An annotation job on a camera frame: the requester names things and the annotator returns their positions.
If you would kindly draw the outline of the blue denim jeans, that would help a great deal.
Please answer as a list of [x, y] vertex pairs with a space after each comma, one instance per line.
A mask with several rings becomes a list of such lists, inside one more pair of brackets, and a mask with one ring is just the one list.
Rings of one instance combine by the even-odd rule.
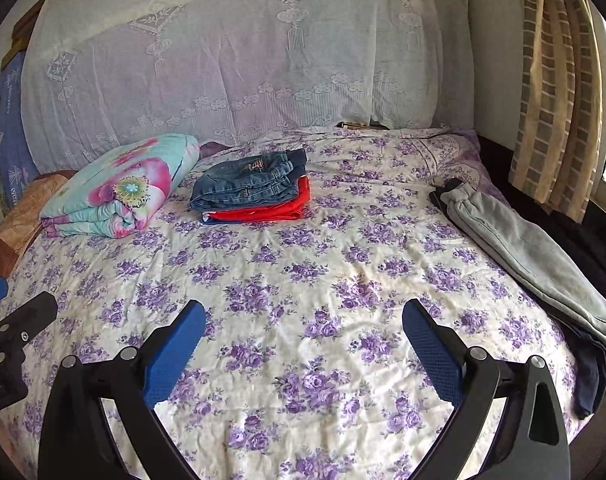
[[189, 207], [217, 212], [289, 202], [299, 194], [306, 164], [303, 148], [220, 162], [196, 180]]

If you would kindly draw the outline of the brown pillow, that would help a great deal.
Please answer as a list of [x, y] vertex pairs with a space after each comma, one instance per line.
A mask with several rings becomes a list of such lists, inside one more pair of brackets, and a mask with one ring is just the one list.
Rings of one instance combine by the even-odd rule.
[[0, 278], [8, 278], [41, 230], [39, 213], [76, 174], [61, 170], [37, 177], [0, 223]]

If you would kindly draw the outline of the blue patterned pillow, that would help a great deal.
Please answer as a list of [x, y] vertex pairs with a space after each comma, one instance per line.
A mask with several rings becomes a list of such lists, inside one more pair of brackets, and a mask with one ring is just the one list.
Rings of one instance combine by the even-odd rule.
[[0, 72], [0, 177], [4, 198], [13, 208], [39, 172], [28, 148], [21, 115], [21, 76], [25, 52]]

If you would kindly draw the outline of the floral folded quilt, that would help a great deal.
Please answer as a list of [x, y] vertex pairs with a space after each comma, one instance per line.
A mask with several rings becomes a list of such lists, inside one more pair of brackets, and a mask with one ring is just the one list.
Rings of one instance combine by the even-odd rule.
[[51, 196], [39, 214], [42, 227], [50, 237], [141, 231], [199, 158], [198, 140], [179, 133], [113, 148]]

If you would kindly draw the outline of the grey sweatpants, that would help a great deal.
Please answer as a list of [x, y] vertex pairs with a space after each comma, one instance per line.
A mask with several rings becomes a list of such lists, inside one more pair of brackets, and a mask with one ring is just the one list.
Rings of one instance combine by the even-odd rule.
[[606, 298], [544, 230], [457, 179], [431, 200], [522, 287], [606, 347]]

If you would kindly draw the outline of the purple floral bed sheet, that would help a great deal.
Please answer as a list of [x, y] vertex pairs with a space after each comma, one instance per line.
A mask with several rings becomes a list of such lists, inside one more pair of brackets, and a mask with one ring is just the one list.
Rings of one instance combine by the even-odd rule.
[[0, 412], [0, 442], [28, 478], [64, 356], [109, 360], [190, 299], [207, 328], [157, 413], [204, 479], [401, 479], [451, 414], [401, 326], [407, 300], [466, 344], [544, 356], [569, 437], [574, 357], [558, 325], [430, 202], [458, 178], [488, 186], [466, 131], [284, 132], [222, 152], [304, 148], [312, 199], [297, 221], [203, 224], [186, 178], [142, 232], [39, 237], [0, 320], [40, 292], [59, 313], [25, 350], [26, 398]]

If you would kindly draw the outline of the beige checked curtain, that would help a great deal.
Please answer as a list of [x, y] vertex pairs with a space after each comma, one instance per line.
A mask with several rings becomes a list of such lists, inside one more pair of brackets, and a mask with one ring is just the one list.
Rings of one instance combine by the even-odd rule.
[[603, 76], [588, 0], [522, 0], [522, 82], [509, 181], [581, 222], [603, 135]]

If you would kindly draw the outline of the red folded garment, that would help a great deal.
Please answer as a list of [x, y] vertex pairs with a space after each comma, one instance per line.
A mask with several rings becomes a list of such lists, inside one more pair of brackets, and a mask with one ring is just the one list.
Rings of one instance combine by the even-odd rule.
[[271, 221], [299, 220], [304, 206], [311, 200], [309, 177], [297, 180], [297, 196], [277, 205], [256, 206], [226, 211], [202, 212], [203, 223], [259, 223]]

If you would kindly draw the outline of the white lace headboard cover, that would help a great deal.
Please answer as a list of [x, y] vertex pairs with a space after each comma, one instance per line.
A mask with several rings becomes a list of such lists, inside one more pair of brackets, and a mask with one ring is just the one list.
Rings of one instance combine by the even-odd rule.
[[170, 132], [469, 128], [468, 0], [46, 0], [21, 90], [45, 172]]

